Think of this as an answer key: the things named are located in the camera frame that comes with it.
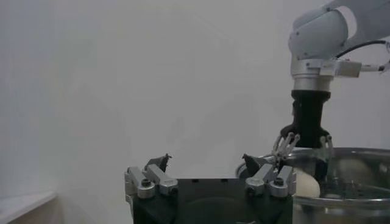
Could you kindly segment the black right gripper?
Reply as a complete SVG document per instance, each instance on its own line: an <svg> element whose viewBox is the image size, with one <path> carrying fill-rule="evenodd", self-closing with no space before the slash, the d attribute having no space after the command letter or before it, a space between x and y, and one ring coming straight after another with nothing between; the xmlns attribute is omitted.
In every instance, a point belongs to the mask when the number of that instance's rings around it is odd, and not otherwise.
<svg viewBox="0 0 390 224"><path fill-rule="evenodd" d="M332 137L321 127L323 105L330 98L331 92L292 90L291 96L294 99L293 122L280 130L271 154L278 167L295 146L317 149L315 179L321 182L328 174L333 156Z"/></svg>

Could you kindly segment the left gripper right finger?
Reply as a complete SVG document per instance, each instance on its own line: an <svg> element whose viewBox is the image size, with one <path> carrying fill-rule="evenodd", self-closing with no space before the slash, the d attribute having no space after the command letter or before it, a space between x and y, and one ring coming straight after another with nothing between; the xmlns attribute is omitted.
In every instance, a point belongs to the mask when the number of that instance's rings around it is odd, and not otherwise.
<svg viewBox="0 0 390 224"><path fill-rule="evenodd" d="M285 198L296 193L296 173L291 166L269 163L264 158L244 154L248 177L244 183L248 194L258 196L268 191L273 197Z"/></svg>

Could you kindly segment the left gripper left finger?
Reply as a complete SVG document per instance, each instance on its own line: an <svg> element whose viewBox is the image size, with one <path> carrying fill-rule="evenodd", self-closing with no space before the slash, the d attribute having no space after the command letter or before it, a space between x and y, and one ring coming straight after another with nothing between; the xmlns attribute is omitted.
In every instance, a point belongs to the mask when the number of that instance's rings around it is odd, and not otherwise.
<svg viewBox="0 0 390 224"><path fill-rule="evenodd" d="M179 191L179 181L166 174L169 154L150 159L140 169L130 166L124 172L124 190L126 197L137 196L140 199L150 199L157 194L167 197L175 196Z"/></svg>

